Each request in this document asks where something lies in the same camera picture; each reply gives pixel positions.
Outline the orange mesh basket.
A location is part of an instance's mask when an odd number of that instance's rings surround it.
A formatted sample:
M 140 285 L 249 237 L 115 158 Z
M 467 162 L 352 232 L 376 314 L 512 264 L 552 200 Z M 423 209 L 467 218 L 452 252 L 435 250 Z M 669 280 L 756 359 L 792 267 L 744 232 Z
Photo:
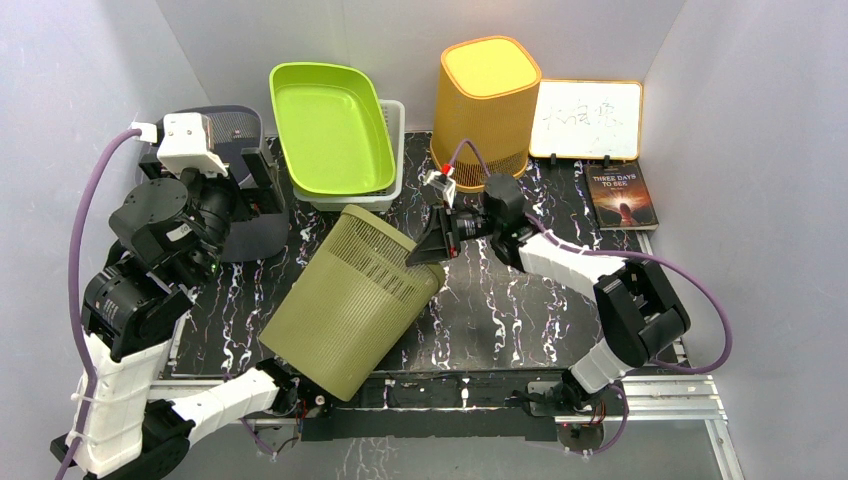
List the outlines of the orange mesh basket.
M 508 36 L 442 52 L 430 155 L 438 170 L 453 165 L 460 192 L 480 192 L 486 172 L 524 174 L 541 78 L 533 57 Z

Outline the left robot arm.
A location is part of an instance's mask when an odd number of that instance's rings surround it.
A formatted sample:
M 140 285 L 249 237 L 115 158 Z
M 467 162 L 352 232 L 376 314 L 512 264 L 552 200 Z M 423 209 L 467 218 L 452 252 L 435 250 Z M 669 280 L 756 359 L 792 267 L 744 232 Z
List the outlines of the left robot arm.
M 63 468 L 78 467 L 87 479 L 161 479 L 229 423 L 299 410 L 292 375 L 272 359 L 198 394 L 149 396 L 176 325 L 193 307 L 189 291 L 217 274 L 232 225 L 283 207 L 273 157 L 261 147 L 240 155 L 254 181 L 250 188 L 228 171 L 157 161 L 159 174 L 137 185 L 113 213 L 116 242 L 104 268 L 81 286 L 82 233 L 111 153 L 98 160 L 70 246 L 69 303 L 83 373 L 72 429 L 50 446 Z

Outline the olive green mesh basket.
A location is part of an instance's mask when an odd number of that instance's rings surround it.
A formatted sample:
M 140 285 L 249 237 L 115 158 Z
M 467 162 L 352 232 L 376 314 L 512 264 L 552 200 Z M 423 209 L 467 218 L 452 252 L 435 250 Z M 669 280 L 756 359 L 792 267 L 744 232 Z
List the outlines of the olive green mesh basket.
M 259 339 L 330 395 L 349 401 L 445 283 L 409 267 L 414 241 L 356 205 L 292 284 Z

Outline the grey mesh basket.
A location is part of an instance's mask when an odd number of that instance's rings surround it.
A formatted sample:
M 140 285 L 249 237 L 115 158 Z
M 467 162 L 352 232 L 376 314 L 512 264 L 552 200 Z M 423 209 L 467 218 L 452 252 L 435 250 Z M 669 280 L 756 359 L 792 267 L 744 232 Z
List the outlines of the grey mesh basket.
M 195 107 L 132 123 L 146 143 L 145 180 L 110 221 L 148 263 L 263 260 L 288 235 L 280 167 L 260 115 L 240 105 Z

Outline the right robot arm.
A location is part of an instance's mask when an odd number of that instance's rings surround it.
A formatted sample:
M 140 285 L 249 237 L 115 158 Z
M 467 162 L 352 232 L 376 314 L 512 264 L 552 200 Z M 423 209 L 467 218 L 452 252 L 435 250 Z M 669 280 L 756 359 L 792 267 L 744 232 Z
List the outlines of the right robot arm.
M 582 250 L 559 239 L 527 213 L 513 177 L 488 176 L 479 208 L 454 206 L 456 183 L 446 173 L 431 170 L 424 183 L 441 201 L 430 207 L 407 265 L 451 260 L 463 242 L 485 238 L 504 265 L 553 280 L 596 305 L 602 337 L 589 352 L 559 382 L 513 393 L 512 402 L 530 414 L 590 413 L 604 391 L 689 330 L 688 313 L 658 261 L 640 252 Z

